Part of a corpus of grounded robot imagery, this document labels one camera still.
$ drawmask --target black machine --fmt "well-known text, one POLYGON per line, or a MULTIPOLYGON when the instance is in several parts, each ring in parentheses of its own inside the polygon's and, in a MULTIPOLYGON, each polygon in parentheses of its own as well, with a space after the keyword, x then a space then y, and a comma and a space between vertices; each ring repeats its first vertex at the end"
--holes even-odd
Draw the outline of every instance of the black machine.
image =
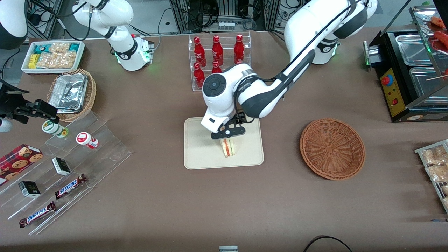
POLYGON ((435 39, 448 24, 448 2, 412 6, 408 0, 389 25, 367 45, 366 63, 374 67, 393 122, 448 121, 448 48, 435 39))
POLYGON ((0 117, 19 121, 23 124, 28 122, 28 117, 40 117, 59 123, 57 109, 43 100, 29 102, 23 98, 26 90, 14 87, 0 78, 0 117))

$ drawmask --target small black box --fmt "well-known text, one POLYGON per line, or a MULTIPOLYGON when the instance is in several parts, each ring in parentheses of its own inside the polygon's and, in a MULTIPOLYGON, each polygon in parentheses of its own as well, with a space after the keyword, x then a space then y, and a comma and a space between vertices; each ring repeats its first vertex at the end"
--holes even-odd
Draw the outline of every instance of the small black box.
POLYGON ((33 181, 22 180, 19 183, 23 196, 28 198, 37 198, 40 195, 39 188, 33 181))
POLYGON ((53 166, 55 167, 56 172, 58 174, 61 174, 61 175, 64 175, 64 176, 67 176, 67 175, 70 174, 70 172, 71 172, 70 168, 69 168, 69 166, 67 165, 67 162, 65 162, 64 159, 62 159, 60 157, 55 157, 55 158, 52 159, 52 162, 53 162, 53 166))

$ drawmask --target red button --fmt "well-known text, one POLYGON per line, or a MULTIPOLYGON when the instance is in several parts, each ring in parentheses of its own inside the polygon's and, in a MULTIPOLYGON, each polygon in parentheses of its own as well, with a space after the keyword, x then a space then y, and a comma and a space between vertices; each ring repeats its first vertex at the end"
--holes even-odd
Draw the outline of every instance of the red button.
POLYGON ((385 77, 383 77, 382 79, 381 79, 381 84, 383 84, 383 85, 388 85, 389 84, 389 82, 390 82, 391 80, 389 79, 389 77, 387 77, 387 76, 385 76, 385 77))

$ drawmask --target green and white jar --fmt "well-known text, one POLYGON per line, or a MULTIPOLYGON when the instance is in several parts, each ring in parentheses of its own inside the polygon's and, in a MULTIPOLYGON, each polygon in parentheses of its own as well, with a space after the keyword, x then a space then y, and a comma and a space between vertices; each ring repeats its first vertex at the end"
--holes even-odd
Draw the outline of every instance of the green and white jar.
POLYGON ((53 123, 52 121, 45 121, 42 124, 42 131, 59 138, 66 137, 69 134, 69 130, 66 127, 61 126, 58 123, 53 123))

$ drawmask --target red cookie box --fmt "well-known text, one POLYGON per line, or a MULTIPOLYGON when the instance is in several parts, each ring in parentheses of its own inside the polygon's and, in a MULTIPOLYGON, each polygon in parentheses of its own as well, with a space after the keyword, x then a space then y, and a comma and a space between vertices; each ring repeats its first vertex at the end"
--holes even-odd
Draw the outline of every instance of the red cookie box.
POLYGON ((5 184, 43 157, 42 152, 34 147, 21 144, 13 151, 0 158, 0 186, 5 184))

